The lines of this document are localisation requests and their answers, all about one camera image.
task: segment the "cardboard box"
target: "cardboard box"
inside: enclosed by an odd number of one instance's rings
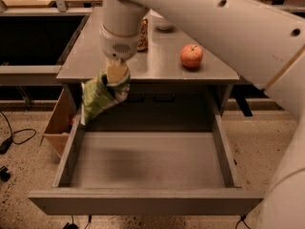
[[[70,122],[76,112],[71,107],[68,96],[63,91],[54,107],[51,118],[43,134],[59,157],[62,156],[70,132]]]

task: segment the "bottle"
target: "bottle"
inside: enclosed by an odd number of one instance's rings
[[[140,38],[137,44],[137,50],[139,52],[143,52],[149,48],[148,26],[149,20],[147,18],[144,18],[142,21]]]

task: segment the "drawer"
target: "drawer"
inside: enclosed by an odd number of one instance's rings
[[[52,188],[29,194],[47,215],[244,215],[263,199],[240,188],[208,86],[131,92],[86,128],[80,117]]]

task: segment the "drawer bottom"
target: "drawer bottom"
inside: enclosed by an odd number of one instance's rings
[[[224,187],[212,133],[85,133],[70,187]]]

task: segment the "speckled floor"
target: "speckled floor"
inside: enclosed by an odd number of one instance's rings
[[[9,169],[8,182],[0,181],[0,229],[10,228],[63,228],[70,216],[46,216],[27,199],[31,190],[48,189],[55,177],[59,158],[42,134],[51,116],[51,104],[41,104],[26,111],[19,106],[0,103],[14,131],[34,128],[37,135],[22,145],[11,145],[8,152],[0,156],[0,167]],[[237,162],[242,187],[245,190],[265,191],[292,138],[296,123],[284,111],[255,110],[253,117],[244,117],[239,110],[227,110],[224,125]],[[27,134],[16,137],[19,140]],[[0,117],[0,141],[9,136],[9,129]],[[248,216],[247,223],[255,227],[259,215],[257,206]],[[73,217],[79,228],[85,228],[88,217]],[[234,217],[92,217],[88,228],[162,228],[162,229],[230,229],[235,228],[238,216]]]

